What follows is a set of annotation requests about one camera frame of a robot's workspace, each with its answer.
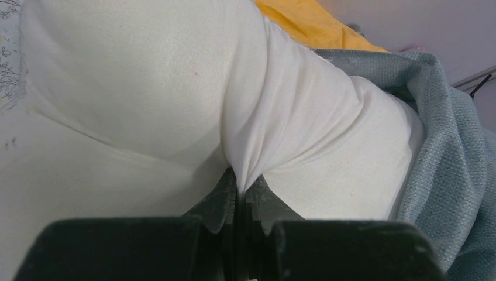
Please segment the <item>floral bed sheet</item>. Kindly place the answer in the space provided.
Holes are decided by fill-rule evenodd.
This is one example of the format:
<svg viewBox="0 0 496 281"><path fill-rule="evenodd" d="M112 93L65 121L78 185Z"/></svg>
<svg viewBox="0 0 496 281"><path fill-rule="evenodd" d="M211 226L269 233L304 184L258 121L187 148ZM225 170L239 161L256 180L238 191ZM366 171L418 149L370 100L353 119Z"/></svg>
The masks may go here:
<svg viewBox="0 0 496 281"><path fill-rule="evenodd" d="M20 16L23 1L1 0L1 114L24 95L20 54Z"/></svg>

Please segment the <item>black tripod stand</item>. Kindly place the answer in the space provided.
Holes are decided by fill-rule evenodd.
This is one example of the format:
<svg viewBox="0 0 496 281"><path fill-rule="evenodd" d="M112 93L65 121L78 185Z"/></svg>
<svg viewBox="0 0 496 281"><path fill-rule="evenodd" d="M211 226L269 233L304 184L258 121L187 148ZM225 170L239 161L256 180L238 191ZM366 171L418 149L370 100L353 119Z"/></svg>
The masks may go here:
<svg viewBox="0 0 496 281"><path fill-rule="evenodd" d="M472 91L469 93L469 96L471 97L472 100L474 99L476 92L482 86L484 86L491 78L492 78L492 74L488 74L472 89Z"/></svg>

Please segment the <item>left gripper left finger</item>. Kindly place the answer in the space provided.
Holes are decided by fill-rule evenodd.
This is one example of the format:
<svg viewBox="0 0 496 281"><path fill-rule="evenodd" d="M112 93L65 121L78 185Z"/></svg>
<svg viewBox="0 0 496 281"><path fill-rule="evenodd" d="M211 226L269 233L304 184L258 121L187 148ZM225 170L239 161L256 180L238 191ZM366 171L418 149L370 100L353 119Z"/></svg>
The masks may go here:
<svg viewBox="0 0 496 281"><path fill-rule="evenodd" d="M178 217L84 218L49 224L16 280L234 280L236 178Z"/></svg>

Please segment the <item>grey blue pillowcase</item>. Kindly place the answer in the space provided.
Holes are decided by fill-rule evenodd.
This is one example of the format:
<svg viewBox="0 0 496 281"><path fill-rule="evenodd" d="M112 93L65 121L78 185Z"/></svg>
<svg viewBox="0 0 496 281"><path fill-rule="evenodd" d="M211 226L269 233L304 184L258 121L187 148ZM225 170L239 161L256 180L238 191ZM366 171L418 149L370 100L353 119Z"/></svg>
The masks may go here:
<svg viewBox="0 0 496 281"><path fill-rule="evenodd" d="M322 50L350 76L406 90L426 130L398 218L431 240L448 280L495 279L495 135L428 53Z"/></svg>

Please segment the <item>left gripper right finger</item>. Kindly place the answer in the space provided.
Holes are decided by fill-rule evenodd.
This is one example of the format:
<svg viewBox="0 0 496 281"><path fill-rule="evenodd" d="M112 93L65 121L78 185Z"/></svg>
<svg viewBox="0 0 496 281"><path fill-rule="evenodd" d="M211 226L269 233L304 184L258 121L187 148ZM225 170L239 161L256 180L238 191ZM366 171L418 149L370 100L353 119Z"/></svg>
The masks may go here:
<svg viewBox="0 0 496 281"><path fill-rule="evenodd" d="M445 280L420 229L404 222L306 220L263 177L245 206L257 280Z"/></svg>

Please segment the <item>white pillow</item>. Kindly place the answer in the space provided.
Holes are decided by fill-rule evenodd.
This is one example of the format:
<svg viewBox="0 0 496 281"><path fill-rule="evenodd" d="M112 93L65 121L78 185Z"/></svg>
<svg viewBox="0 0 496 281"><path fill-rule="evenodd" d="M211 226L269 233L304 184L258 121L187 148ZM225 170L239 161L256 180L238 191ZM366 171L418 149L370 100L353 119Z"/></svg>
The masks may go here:
<svg viewBox="0 0 496 281"><path fill-rule="evenodd" d="M180 215L223 172L306 219L394 219L418 114L252 1L26 1L1 116L1 279L63 218Z"/></svg>

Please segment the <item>orange printed pillow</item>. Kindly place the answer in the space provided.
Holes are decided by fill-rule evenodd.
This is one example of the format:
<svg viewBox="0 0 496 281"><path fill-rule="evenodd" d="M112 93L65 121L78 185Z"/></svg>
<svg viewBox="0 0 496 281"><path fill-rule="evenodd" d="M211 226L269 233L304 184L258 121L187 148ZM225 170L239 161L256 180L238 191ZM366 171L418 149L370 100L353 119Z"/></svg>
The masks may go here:
<svg viewBox="0 0 496 281"><path fill-rule="evenodd" d="M258 0L255 4L264 16L308 48L386 51L338 21L318 1Z"/></svg>

